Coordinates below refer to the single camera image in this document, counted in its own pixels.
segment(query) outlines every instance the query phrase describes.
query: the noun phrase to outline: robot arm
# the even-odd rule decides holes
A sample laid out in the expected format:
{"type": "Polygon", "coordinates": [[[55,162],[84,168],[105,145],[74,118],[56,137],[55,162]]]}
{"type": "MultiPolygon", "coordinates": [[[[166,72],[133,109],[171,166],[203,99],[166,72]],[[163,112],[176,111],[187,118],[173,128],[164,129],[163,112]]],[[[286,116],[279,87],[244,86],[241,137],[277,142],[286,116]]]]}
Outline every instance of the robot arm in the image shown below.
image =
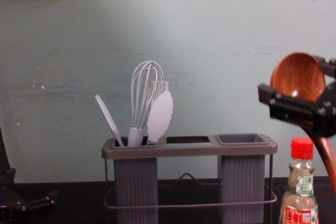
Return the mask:
{"type": "MultiPolygon", "coordinates": [[[[323,73],[336,77],[336,60],[320,62],[323,73]]],[[[258,86],[259,101],[269,106],[270,117],[308,128],[314,134],[331,137],[336,134],[336,81],[326,86],[316,102],[307,102],[278,93],[266,84],[258,86]]]]}

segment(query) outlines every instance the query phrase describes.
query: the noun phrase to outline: gray utensil holder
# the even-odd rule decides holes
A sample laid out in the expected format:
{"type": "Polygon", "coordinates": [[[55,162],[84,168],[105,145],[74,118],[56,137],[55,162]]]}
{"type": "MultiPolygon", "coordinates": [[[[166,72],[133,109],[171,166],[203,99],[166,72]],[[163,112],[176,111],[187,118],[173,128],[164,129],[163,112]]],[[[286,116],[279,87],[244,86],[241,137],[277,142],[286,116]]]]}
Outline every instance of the gray utensil holder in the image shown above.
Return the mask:
{"type": "MultiPolygon", "coordinates": [[[[155,206],[158,203],[156,158],[114,160],[118,206],[155,206]]],[[[158,223],[157,209],[121,209],[119,224],[158,223]]]]}
{"type": "Polygon", "coordinates": [[[272,155],[277,144],[261,134],[163,137],[156,145],[120,147],[115,139],[102,148],[108,188],[107,160],[114,160],[115,206],[118,224],[158,223],[160,208],[219,207],[222,224],[262,223],[264,204],[276,200],[272,192],[272,155]],[[208,143],[206,145],[183,145],[208,143]],[[269,200],[264,200],[265,155],[270,155],[269,200]],[[156,159],[178,156],[217,156],[219,202],[215,204],[158,205],[156,159]]]}

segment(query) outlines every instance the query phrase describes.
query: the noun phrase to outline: silicone spatula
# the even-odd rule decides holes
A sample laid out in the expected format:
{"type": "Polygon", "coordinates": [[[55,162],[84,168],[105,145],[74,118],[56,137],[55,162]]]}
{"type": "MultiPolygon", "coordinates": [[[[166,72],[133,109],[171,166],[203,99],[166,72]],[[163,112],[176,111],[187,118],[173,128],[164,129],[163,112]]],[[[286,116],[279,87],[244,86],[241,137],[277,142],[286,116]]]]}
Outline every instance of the silicone spatula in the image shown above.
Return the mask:
{"type": "Polygon", "coordinates": [[[169,91],[160,94],[152,104],[147,127],[148,141],[156,143],[167,131],[173,114],[173,98],[169,91]]]}
{"type": "Polygon", "coordinates": [[[124,146],[124,143],[121,140],[118,128],[117,128],[116,124],[114,123],[114,120],[112,119],[112,116],[111,116],[108,108],[106,107],[105,103],[103,102],[103,100],[100,98],[100,96],[98,94],[95,96],[95,98],[96,98],[96,100],[99,104],[99,107],[100,107],[101,111],[103,112],[103,114],[106,118],[106,121],[108,122],[112,132],[114,133],[114,136],[117,139],[119,145],[124,146]]]}

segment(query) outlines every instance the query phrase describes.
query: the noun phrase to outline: wooden spoon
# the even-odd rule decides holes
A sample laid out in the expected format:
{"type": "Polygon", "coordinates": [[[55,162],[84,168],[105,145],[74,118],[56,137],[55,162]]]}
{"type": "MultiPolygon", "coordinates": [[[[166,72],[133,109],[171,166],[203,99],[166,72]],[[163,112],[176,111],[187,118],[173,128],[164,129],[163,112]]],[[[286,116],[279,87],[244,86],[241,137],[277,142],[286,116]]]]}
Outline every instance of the wooden spoon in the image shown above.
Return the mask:
{"type": "MultiPolygon", "coordinates": [[[[279,93],[310,102],[315,102],[326,87],[319,62],[304,52],[294,52],[283,58],[273,71],[270,85],[279,93]]],[[[330,141],[314,135],[309,129],[304,130],[314,141],[336,195],[336,156],[330,141]]]]}

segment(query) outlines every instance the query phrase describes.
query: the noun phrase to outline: bottle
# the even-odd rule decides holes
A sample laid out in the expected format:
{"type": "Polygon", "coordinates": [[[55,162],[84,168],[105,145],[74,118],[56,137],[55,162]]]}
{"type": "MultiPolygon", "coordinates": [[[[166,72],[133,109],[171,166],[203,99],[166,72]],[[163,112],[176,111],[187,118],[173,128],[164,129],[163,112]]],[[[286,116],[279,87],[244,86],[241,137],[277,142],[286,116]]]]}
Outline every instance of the bottle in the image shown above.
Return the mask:
{"type": "Polygon", "coordinates": [[[279,224],[318,224],[318,204],[313,191],[313,141],[296,137],[291,143],[288,186],[282,198],[279,224]]]}

